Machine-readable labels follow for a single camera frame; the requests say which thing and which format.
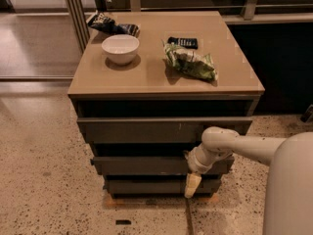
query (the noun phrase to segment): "white bowl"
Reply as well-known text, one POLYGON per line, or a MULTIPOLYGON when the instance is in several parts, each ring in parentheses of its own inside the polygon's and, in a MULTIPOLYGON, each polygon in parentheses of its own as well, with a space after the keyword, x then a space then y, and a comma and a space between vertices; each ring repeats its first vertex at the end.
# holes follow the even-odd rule
POLYGON ((114 35, 102 43, 102 49, 113 63, 123 66, 132 62, 138 52, 139 40, 131 35, 114 35))

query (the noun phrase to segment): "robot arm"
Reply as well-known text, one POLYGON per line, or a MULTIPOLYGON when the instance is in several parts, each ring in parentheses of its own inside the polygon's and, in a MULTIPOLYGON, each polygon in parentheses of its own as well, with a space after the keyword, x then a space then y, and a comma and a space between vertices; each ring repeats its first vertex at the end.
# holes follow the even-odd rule
POLYGON ((201 174, 232 153, 270 166, 263 234, 312 234, 313 132, 285 139, 241 136, 230 129, 208 128, 202 134, 202 143, 187 156, 191 173, 185 197, 194 195, 201 174))

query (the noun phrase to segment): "workbench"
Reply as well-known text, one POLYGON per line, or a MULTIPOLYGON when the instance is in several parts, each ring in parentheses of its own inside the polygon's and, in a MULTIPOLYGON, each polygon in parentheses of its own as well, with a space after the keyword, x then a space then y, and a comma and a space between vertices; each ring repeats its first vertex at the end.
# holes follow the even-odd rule
MULTIPOLYGON (((107 59, 94 30, 68 96, 77 124, 104 176, 105 189, 120 194, 182 194, 186 151, 209 126, 246 134, 264 92, 218 12, 107 13, 118 24, 140 27, 135 60, 119 67, 107 59), (200 55, 211 54, 218 80, 206 82, 169 67, 163 42, 193 37, 200 55)), ((234 161, 217 163, 202 176, 198 194, 216 192, 234 161)))

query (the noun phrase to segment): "terrazzo floor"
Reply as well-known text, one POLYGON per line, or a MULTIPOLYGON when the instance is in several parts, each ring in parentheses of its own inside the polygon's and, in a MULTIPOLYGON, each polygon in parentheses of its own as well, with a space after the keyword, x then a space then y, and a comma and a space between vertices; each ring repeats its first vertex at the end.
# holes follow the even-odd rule
MULTIPOLYGON (((0 22, 0 30, 10 31, 2 17, 0 22)), ((50 66, 47 71, 74 72, 79 61, 74 41, 55 47, 63 48, 60 55, 71 53, 61 64, 64 69, 51 70, 56 66, 51 58, 50 65, 45 63, 50 66)), ((8 56, 1 52, 2 68, 12 62, 17 48, 13 45, 8 56)), ((36 55, 25 54, 28 70, 22 74, 45 71, 36 65, 36 55)), ((9 67, 0 71, 12 72, 9 67)), ((56 82, 0 83, 0 234, 262 234, 268 168, 236 155, 212 198, 193 198, 188 205, 184 198, 112 199, 102 189, 103 177, 90 165, 93 155, 76 125, 68 87, 69 83, 56 82)), ((259 116, 253 117, 248 135, 289 137, 303 131, 313 131, 313 124, 301 122, 299 116, 259 116)))

